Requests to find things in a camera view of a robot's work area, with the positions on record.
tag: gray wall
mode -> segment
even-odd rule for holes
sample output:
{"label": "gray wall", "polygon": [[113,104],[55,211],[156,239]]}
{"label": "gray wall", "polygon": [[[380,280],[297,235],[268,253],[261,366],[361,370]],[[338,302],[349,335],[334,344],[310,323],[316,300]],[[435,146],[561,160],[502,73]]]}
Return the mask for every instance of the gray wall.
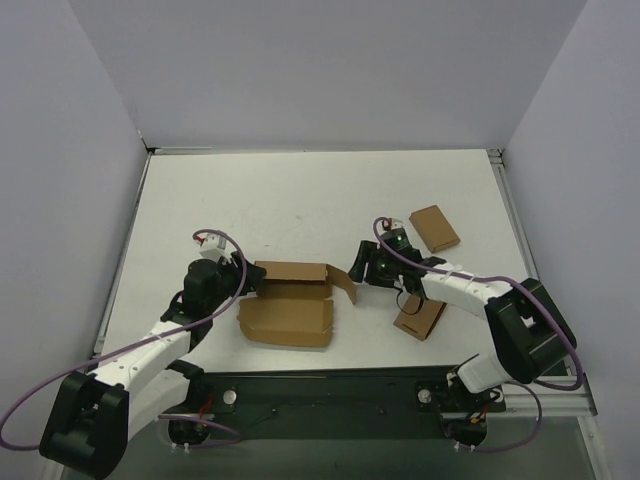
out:
{"label": "gray wall", "polygon": [[[145,151],[64,0],[0,3],[0,410],[87,358]],[[38,443],[55,388],[11,420]],[[0,478],[39,478],[0,450]]]}
{"label": "gray wall", "polygon": [[585,0],[70,0],[153,146],[501,147]]}
{"label": "gray wall", "polygon": [[590,0],[507,148],[540,275],[578,337],[616,478],[637,478],[640,3]]}

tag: small cardboard box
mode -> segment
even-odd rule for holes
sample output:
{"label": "small cardboard box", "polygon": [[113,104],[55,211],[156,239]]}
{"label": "small cardboard box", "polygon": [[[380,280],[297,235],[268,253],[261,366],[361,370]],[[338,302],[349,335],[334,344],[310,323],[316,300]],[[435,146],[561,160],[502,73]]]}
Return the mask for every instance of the small cardboard box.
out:
{"label": "small cardboard box", "polygon": [[446,305],[446,303],[434,300],[425,300],[420,311],[411,315],[420,306],[420,297],[411,295],[402,307],[404,312],[400,311],[393,324],[412,337],[423,341],[433,331]]}
{"label": "small cardboard box", "polygon": [[256,262],[267,270],[257,297],[240,301],[238,321],[252,341],[325,347],[333,335],[333,285],[356,303],[346,272],[325,263]]}
{"label": "small cardboard box", "polygon": [[413,212],[409,220],[431,253],[460,243],[460,238],[437,205]]}

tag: purple cable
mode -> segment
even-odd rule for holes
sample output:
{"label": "purple cable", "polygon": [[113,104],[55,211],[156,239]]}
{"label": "purple cable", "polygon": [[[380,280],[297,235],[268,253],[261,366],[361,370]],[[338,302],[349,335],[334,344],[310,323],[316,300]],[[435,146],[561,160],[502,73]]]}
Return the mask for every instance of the purple cable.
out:
{"label": "purple cable", "polygon": [[[215,423],[215,422],[211,422],[209,420],[204,420],[202,418],[194,418],[194,417],[186,417],[183,415],[158,415],[158,418],[160,420],[178,420],[180,422],[193,422],[193,423],[201,423],[203,425],[207,425],[208,427],[211,428],[215,428],[217,430],[222,430],[223,432],[227,432],[230,433],[231,435],[235,436],[236,438],[233,440],[212,440],[210,442],[206,442],[206,443],[201,443],[200,445],[189,445],[189,449],[205,449],[205,448],[214,448],[214,447],[223,447],[225,445],[235,445],[237,443],[240,443],[240,434],[238,432],[236,432],[234,429],[229,428],[229,427],[225,427],[224,425],[220,425],[219,423]],[[169,443],[167,442],[167,440],[164,438],[164,436],[160,436],[161,440],[169,445],[169,446],[173,446],[173,443]],[[182,445],[177,445],[176,447],[180,447],[180,448],[184,448],[184,446]]]}
{"label": "purple cable", "polygon": [[[245,283],[245,281],[247,279],[247,260],[245,259],[244,253],[242,253],[242,249],[240,248],[240,245],[238,245],[233,238],[231,238],[226,233],[221,232],[219,230],[209,230],[209,229],[198,230],[197,232],[195,232],[193,234],[193,236],[196,237],[201,233],[212,233],[214,235],[219,235],[222,238],[224,238],[225,240],[227,240],[229,243],[231,243],[231,245],[233,245],[236,248],[236,250],[238,251],[238,256],[240,257],[240,262],[242,263],[242,278],[240,279],[240,286],[238,286],[238,290],[236,290],[236,293],[234,293],[233,296],[229,299],[229,301],[227,303],[225,303],[219,310],[215,311],[211,315],[209,315],[209,316],[207,316],[207,317],[205,317],[205,318],[203,318],[201,320],[198,320],[197,322],[194,322],[194,323],[192,323],[190,325],[186,325],[184,327],[179,327],[179,328],[174,328],[173,330],[169,330],[167,332],[161,333],[160,335],[158,335],[161,338],[169,337],[171,335],[175,335],[176,333],[180,333],[180,332],[185,332],[187,330],[191,330],[192,328],[196,328],[196,327],[202,325],[203,323],[209,322],[209,321],[213,320],[214,318],[219,317],[224,312],[226,312],[229,309],[229,307],[238,299],[238,297],[240,296],[240,292],[242,292],[242,289],[244,288],[244,283]],[[158,336],[145,338],[144,340],[139,340],[139,341],[137,341],[135,343],[132,343],[131,345],[127,345],[127,346],[119,348],[118,350],[115,350],[115,351],[113,351],[111,353],[107,353],[106,355],[102,355],[100,357],[92,358],[91,360],[87,360],[85,362],[79,363],[78,365],[76,365],[76,366],[74,366],[74,367],[72,367],[72,368],[70,368],[68,370],[65,370],[64,372],[57,373],[57,374],[53,375],[52,377],[49,377],[46,380],[43,380],[42,382],[37,384],[35,387],[33,387],[30,390],[28,390],[24,395],[22,395],[18,400],[16,400],[15,403],[13,405],[11,405],[7,409],[7,411],[2,415],[2,418],[0,418],[0,447],[5,448],[7,450],[13,450],[14,452],[27,452],[27,451],[31,451],[31,450],[38,450],[38,448],[39,448],[38,444],[36,444],[36,445],[14,445],[12,443],[7,442],[2,437],[2,430],[4,429],[4,426],[6,425],[7,421],[11,417],[11,415],[13,415],[13,413],[20,407],[20,405],[22,405],[24,402],[26,402],[35,393],[39,392],[40,390],[42,390],[47,385],[55,382],[59,378],[62,378],[65,375],[68,375],[71,372],[74,372],[76,370],[83,370],[83,369],[85,369],[87,367],[90,367],[92,365],[95,365],[97,363],[103,362],[105,360],[109,360],[110,358],[117,357],[118,355],[121,355],[123,353],[129,352],[129,351],[134,350],[134,349],[136,349],[138,347],[142,347],[143,345],[148,345],[149,343],[157,342],[159,340]]]}
{"label": "purple cable", "polygon": [[[522,440],[519,440],[514,443],[510,443],[508,445],[503,445],[501,447],[475,447],[472,450],[469,445],[465,445],[463,443],[458,443],[458,445],[460,445],[461,447],[467,450],[472,450],[473,452],[478,452],[478,453],[502,453],[502,452],[507,452],[509,450],[513,450],[515,448],[524,447],[525,445],[533,442],[533,440],[538,436],[538,434],[540,433],[540,429],[542,428],[542,403],[540,403],[540,398],[538,397],[538,395],[536,395],[536,393],[531,388],[527,387],[526,385],[523,385],[520,382],[509,381],[506,383],[510,385],[515,385],[520,388],[524,388],[527,392],[531,394],[533,399],[536,401],[536,406],[538,407],[538,418],[536,418],[536,426],[533,427],[531,434]],[[446,435],[451,436],[450,429],[447,429]]]}
{"label": "purple cable", "polygon": [[495,277],[472,277],[464,273],[450,272],[448,270],[441,270],[439,268],[427,267],[425,265],[420,265],[419,263],[412,262],[411,260],[404,258],[399,253],[395,252],[389,245],[385,243],[385,241],[382,239],[382,237],[378,233],[378,224],[382,222],[387,222],[388,220],[389,219],[387,217],[376,218],[375,221],[373,222],[373,234],[376,236],[376,239],[385,250],[387,250],[391,255],[398,258],[399,260],[402,260],[407,265],[411,265],[412,267],[419,268],[427,272],[438,273],[440,275],[449,274],[454,277],[464,278],[465,280],[473,280],[474,282],[478,282],[478,283],[505,282],[511,285],[516,290],[518,290],[520,293],[522,293],[522,295],[524,295],[525,298],[529,300],[533,304],[533,306],[536,307],[536,309],[542,314],[545,321],[549,324],[549,327],[551,328],[551,330],[553,330],[553,332],[558,336],[558,338],[562,342],[562,345],[569,353],[569,356],[571,357],[571,360],[573,361],[573,364],[576,367],[576,382],[573,385],[569,385],[569,386],[554,385],[552,383],[547,383],[540,380],[535,380],[534,383],[537,383],[538,385],[542,385],[543,387],[551,388],[553,390],[563,390],[563,391],[569,391],[569,392],[578,390],[582,386],[584,370],[582,368],[582,363],[578,358],[578,354],[575,348],[573,348],[573,345],[571,345],[571,342],[569,341],[567,336],[564,334],[564,332],[562,331],[558,323],[553,319],[549,311],[544,307],[544,305],[542,305],[542,303],[540,303],[540,301],[536,297],[534,297],[531,294],[531,292],[529,292],[529,290],[527,290],[525,287],[520,285],[520,283],[516,282],[512,278],[504,277],[501,275],[495,276]]}

